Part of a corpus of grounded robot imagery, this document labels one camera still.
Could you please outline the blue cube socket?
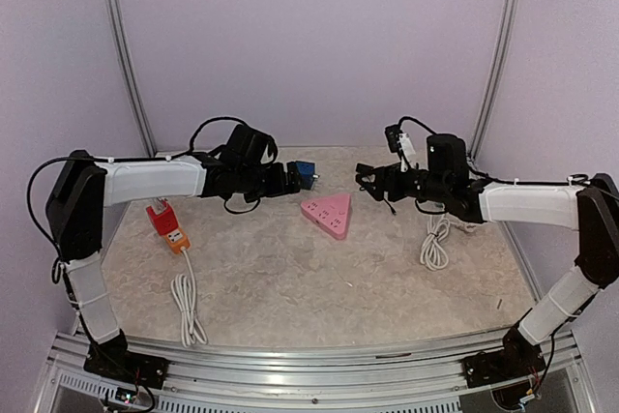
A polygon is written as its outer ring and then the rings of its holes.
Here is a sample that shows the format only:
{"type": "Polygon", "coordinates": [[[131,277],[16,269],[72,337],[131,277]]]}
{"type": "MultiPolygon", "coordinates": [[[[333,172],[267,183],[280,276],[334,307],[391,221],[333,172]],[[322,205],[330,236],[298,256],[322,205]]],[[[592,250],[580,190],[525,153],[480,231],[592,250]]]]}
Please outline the blue cube socket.
{"type": "Polygon", "coordinates": [[[320,175],[316,172],[314,162],[296,161],[296,166],[301,177],[301,189],[310,191],[320,175]]]}

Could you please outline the red cube socket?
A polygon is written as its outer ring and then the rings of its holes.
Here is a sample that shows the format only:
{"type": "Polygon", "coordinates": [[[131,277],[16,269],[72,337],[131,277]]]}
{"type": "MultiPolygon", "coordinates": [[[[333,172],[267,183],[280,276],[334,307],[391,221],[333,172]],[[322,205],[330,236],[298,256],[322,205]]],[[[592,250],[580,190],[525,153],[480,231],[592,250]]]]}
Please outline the red cube socket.
{"type": "Polygon", "coordinates": [[[156,212],[152,206],[146,208],[151,224],[160,236],[166,236],[179,227],[177,217],[172,207],[165,202],[160,212],[156,212]]]}

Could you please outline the orange power strip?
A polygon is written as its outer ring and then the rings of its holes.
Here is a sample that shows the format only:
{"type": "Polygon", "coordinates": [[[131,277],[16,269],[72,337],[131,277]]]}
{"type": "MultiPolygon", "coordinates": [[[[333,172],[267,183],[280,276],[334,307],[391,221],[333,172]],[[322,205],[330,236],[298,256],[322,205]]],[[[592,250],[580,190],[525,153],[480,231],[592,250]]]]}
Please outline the orange power strip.
{"type": "Polygon", "coordinates": [[[182,228],[170,231],[163,238],[174,254],[182,254],[191,247],[190,239],[182,228]]]}

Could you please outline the pink triangular power strip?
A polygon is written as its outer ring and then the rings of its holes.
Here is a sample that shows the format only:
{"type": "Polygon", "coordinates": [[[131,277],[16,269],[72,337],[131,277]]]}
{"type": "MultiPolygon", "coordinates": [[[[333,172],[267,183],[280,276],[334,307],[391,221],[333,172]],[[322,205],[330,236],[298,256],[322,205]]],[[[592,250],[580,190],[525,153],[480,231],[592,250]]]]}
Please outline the pink triangular power strip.
{"type": "Polygon", "coordinates": [[[351,200],[350,193],[311,198],[301,203],[301,213],[334,239],[344,240],[352,214],[351,200]]]}

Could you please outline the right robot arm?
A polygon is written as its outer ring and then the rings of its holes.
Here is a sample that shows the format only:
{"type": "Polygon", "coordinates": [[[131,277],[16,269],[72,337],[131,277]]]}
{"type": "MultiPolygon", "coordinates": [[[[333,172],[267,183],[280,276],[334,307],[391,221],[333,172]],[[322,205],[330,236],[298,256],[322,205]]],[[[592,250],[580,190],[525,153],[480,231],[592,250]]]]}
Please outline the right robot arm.
{"type": "Polygon", "coordinates": [[[500,349],[461,362],[470,388],[545,373],[550,360],[542,343],[618,279],[618,191],[612,178],[599,173],[559,183],[496,181],[475,173],[464,141],[448,133],[427,137],[427,165],[419,167],[411,161],[406,133],[392,126],[385,134],[399,161],[356,167],[357,184],[374,200],[412,197],[418,204],[437,203],[464,222],[529,222],[577,231],[574,266],[509,329],[500,349]]]}

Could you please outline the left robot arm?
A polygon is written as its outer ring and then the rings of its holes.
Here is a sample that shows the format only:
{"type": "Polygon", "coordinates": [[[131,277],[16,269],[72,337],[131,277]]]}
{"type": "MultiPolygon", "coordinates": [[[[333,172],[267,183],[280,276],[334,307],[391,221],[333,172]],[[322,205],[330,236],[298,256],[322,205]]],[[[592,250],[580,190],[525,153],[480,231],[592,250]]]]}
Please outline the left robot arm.
{"type": "Polygon", "coordinates": [[[89,340],[86,371],[147,387],[162,384],[169,365],[161,357],[128,348],[103,279],[103,211],[116,204],[168,197],[219,197],[240,194],[252,207],[264,197],[295,194],[302,176],[295,162],[278,162],[274,138],[234,118],[227,142],[165,157],[97,158],[75,150],[57,163],[62,169],[44,207],[47,227],[40,231],[56,258],[53,282],[65,286],[89,340]]]}

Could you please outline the white charger with pink cable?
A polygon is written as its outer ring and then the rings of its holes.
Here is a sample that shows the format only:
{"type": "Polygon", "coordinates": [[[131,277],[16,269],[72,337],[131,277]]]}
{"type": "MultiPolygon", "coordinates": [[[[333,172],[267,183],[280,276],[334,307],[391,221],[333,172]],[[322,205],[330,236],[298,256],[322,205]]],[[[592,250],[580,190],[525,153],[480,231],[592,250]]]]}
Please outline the white charger with pink cable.
{"type": "Polygon", "coordinates": [[[167,208],[167,200],[165,198],[152,198],[150,204],[153,210],[158,214],[167,208]]]}

